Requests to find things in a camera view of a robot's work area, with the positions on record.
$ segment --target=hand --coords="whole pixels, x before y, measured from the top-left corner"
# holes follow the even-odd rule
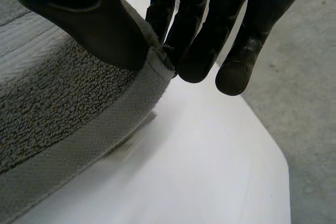
[[[222,64],[216,86],[224,94],[238,95],[247,87],[257,57],[277,20],[295,0],[248,0],[234,45]],[[164,50],[180,77],[198,83],[207,76],[223,48],[245,0],[180,0],[178,13],[164,43]],[[163,42],[175,0],[151,0],[146,20]]]

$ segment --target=black glove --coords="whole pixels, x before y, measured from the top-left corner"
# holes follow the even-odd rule
[[[101,61],[140,70],[149,45],[120,0],[19,0],[71,35]]]
[[[202,81],[216,61],[245,0],[210,0],[201,31],[207,0],[180,0],[178,13],[165,41],[165,52],[182,79]],[[254,64],[273,25],[295,0],[248,0],[246,14],[235,43],[221,66],[217,88],[238,95],[247,87]],[[151,0],[146,20],[163,41],[175,0]]]

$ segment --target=gray towel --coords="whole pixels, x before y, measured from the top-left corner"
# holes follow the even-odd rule
[[[100,62],[54,24],[0,0],[0,223],[126,139],[166,89],[166,55],[122,1],[152,45],[139,72]]]

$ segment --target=concrete floor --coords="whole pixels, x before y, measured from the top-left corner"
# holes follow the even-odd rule
[[[292,224],[336,223],[335,13],[336,0],[297,0],[274,27],[243,94],[287,158]]]

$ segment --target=white table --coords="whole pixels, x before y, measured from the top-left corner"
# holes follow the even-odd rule
[[[149,0],[128,1],[144,16]],[[102,159],[16,223],[290,224],[286,160],[216,72],[175,78],[126,160]]]

